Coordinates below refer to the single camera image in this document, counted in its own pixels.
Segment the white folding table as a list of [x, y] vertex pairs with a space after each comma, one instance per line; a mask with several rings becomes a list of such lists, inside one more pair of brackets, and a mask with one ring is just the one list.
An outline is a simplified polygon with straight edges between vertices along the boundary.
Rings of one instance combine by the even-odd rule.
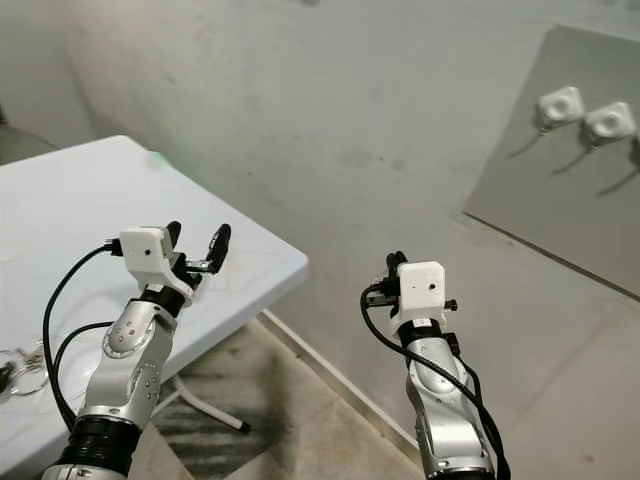
[[70, 407], [102, 358], [106, 323], [140, 296], [120, 257], [99, 247], [124, 230], [180, 221], [175, 250], [205, 256], [230, 224], [227, 260], [175, 320], [161, 384], [305, 282], [308, 257], [163, 156], [124, 136], [29, 157], [0, 170], [1, 347], [50, 349], [78, 326], [56, 381]]

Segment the white table leg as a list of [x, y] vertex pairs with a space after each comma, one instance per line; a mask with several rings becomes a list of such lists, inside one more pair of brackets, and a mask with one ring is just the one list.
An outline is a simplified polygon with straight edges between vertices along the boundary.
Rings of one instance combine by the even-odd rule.
[[220, 408], [212, 406], [209, 402], [205, 402], [204, 399], [200, 399], [192, 392], [179, 376], [174, 376], [172, 379], [174, 385], [174, 398], [182, 399], [189, 407], [195, 408], [198, 412], [205, 413], [205, 415], [212, 417], [212, 419], [224, 422], [229, 428], [237, 430], [238, 433], [248, 434], [252, 431], [252, 426], [248, 422], [237, 419], [230, 415], [230, 413], [220, 410]]

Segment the key bunch with black key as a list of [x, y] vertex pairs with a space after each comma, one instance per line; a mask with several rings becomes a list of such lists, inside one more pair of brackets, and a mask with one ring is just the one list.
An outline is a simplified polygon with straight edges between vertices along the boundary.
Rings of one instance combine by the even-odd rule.
[[0, 351], [0, 401], [40, 393], [49, 385], [44, 343], [31, 349], [15, 347]]

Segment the grey wall panel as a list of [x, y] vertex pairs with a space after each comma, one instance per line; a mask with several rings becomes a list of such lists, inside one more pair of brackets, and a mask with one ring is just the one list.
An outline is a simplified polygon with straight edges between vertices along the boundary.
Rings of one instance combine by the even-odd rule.
[[[636, 133], [600, 140], [584, 119], [545, 129], [538, 102], [564, 87], [588, 113], [625, 102]], [[465, 211], [640, 300], [640, 38], [549, 29]]]

